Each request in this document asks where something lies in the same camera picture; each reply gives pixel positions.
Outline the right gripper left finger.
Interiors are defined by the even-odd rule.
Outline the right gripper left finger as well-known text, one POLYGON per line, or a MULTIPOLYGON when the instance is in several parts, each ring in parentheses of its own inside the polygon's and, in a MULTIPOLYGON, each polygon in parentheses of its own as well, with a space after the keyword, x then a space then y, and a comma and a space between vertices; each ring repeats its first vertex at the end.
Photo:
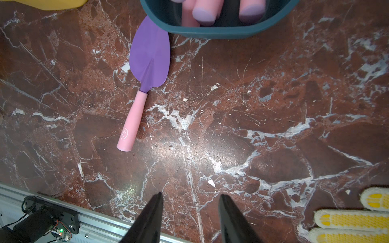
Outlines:
POLYGON ((163 194, 153 195, 120 243, 159 243, 163 215, 163 194))

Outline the purple shovel pink handle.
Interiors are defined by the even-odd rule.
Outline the purple shovel pink handle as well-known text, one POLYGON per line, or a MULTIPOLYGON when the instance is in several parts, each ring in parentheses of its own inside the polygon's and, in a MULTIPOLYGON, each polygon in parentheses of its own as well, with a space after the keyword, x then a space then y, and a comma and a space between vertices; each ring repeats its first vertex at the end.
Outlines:
POLYGON ((266 0, 240 0, 239 19, 244 24, 255 24, 264 15, 266 0))
POLYGON ((181 26, 200 27, 200 24, 194 19, 192 14, 195 4, 196 0, 185 0, 182 3, 181 26))
POLYGON ((192 11, 194 19, 203 26, 212 26, 220 17, 224 0, 197 0, 192 11))
POLYGON ((145 17, 135 34, 130 50, 130 69, 133 76, 140 81, 140 89, 136 93, 116 146, 120 151, 132 150, 148 92, 166 81, 170 56, 168 32, 158 27, 148 16, 145 17))

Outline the yellow plastic storage box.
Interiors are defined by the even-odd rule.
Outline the yellow plastic storage box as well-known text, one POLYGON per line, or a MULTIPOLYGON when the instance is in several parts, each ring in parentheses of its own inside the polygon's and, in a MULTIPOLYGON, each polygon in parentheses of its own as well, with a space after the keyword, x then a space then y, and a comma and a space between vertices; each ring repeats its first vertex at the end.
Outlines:
POLYGON ((17 2, 44 11, 57 11, 81 7, 87 0, 1 0, 1 2, 17 2))

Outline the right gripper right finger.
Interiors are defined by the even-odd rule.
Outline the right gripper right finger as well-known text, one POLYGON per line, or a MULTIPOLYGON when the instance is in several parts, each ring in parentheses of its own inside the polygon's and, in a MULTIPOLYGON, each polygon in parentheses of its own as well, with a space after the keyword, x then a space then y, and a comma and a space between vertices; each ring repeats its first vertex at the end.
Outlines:
POLYGON ((223 243, 262 243, 229 195, 219 200, 219 217, 223 243))

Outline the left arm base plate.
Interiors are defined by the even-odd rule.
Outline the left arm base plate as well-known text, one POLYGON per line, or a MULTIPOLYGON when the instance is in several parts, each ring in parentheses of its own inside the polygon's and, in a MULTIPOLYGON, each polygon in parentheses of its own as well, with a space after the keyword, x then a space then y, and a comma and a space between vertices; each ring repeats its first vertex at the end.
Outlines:
POLYGON ((24 198, 21 208, 20 219, 1 227, 2 243, 35 243, 48 234, 54 237, 52 243, 68 243, 80 232, 75 210, 32 195, 24 198))

